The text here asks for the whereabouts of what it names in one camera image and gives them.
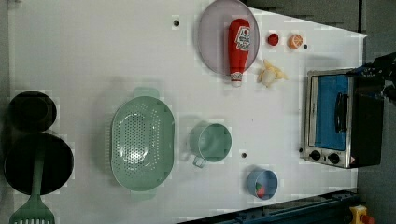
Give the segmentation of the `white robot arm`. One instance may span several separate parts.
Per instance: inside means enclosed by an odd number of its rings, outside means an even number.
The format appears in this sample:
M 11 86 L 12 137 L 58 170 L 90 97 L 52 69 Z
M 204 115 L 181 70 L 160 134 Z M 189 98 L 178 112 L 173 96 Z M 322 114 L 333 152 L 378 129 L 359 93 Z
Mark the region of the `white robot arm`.
M 358 95 L 373 98 L 379 101 L 388 99 L 395 104 L 395 58 L 396 53 L 377 57 L 358 68 L 346 73 L 347 77 L 353 77 L 357 81 L 364 81 L 368 87 L 359 87 Z

